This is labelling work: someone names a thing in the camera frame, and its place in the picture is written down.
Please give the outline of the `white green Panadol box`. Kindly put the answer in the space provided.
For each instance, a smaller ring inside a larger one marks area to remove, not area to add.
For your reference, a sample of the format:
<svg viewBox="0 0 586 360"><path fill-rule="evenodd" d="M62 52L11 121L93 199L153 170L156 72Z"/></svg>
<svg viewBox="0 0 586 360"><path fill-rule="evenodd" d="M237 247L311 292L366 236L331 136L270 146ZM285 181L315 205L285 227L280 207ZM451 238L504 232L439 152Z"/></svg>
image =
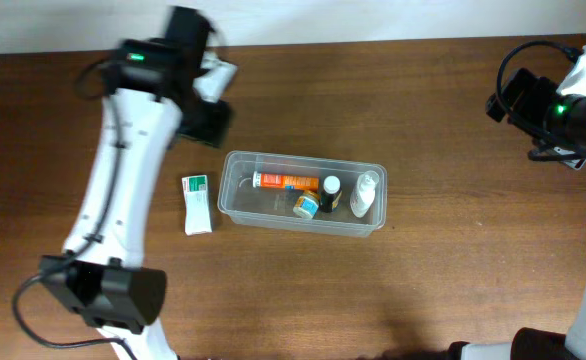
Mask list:
<svg viewBox="0 0 586 360"><path fill-rule="evenodd" d="M209 204L209 187L206 175L182 179L185 200L185 233L187 236L211 233L212 222Z"/></svg>

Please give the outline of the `orange tablet tube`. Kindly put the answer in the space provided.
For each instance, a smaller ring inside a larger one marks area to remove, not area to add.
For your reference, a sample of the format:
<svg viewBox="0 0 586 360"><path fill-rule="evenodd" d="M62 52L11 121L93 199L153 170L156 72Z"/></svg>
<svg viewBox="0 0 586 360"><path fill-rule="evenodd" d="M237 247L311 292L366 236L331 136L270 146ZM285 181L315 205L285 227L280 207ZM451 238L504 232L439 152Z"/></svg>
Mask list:
<svg viewBox="0 0 586 360"><path fill-rule="evenodd" d="M319 184L319 179L315 177L262 172L254 172L252 176L252 186L256 188L317 192L319 189Z"/></svg>

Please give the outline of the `gold lid balm jar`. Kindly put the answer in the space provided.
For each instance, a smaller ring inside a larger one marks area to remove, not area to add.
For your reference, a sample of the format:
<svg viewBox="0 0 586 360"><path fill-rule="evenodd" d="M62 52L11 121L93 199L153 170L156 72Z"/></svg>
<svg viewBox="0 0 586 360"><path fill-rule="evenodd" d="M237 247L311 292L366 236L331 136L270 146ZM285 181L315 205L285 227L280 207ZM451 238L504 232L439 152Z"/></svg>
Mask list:
<svg viewBox="0 0 586 360"><path fill-rule="evenodd" d="M319 209L320 197L312 191L304 191L296 201L293 212L300 218L313 219Z"/></svg>

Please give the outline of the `dark bottle white cap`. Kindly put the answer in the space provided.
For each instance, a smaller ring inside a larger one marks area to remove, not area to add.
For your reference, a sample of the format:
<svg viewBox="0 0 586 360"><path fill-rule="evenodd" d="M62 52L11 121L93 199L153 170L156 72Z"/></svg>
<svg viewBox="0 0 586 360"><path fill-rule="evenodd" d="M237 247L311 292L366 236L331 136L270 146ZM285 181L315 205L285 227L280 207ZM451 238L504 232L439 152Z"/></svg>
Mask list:
<svg viewBox="0 0 586 360"><path fill-rule="evenodd" d="M331 213L339 205L342 195L341 181L336 176L328 176L324 179L322 185L320 209L325 213Z"/></svg>

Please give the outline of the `white spray bottle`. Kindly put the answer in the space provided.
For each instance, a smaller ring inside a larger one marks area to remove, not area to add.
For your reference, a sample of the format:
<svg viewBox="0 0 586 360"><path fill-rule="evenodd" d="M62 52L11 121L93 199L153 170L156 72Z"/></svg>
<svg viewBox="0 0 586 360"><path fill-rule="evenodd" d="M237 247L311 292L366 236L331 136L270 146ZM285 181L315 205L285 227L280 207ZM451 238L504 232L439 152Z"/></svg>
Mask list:
<svg viewBox="0 0 586 360"><path fill-rule="evenodd" d="M357 218L363 218L375 199L376 187L380 177L374 171L361 174L350 196L350 208Z"/></svg>

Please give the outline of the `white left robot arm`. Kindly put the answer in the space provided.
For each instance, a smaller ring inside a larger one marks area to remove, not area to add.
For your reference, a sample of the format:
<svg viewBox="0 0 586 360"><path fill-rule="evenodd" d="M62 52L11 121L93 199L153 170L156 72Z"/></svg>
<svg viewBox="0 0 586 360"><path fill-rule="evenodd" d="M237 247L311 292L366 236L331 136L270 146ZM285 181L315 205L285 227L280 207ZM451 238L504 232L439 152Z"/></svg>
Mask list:
<svg viewBox="0 0 586 360"><path fill-rule="evenodd" d="M219 147L232 111L196 80L214 28L174 7L163 35L126 39L98 63L102 127L79 217L58 256L41 259L35 282L99 332L121 359L171 359L160 321L167 276L146 268L144 233L165 153L179 138Z"/></svg>

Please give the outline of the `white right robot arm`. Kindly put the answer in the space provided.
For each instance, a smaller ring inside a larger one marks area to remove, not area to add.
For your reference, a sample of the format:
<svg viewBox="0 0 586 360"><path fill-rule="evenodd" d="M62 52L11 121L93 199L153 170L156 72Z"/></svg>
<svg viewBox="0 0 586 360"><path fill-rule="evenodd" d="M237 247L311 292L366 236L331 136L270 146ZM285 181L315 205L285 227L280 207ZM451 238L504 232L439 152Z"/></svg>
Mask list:
<svg viewBox="0 0 586 360"><path fill-rule="evenodd" d="M532 47L560 51L573 67L561 83L520 68L504 74L518 53ZM548 40L530 41L511 50L502 60L496 90L485 105L487 116L508 121L533 140L527 154L533 162L562 163L577 169L586 162L586 45L574 48ZM450 345L450 359L586 359L586 286L577 317L565 334L520 329L505 343Z"/></svg>

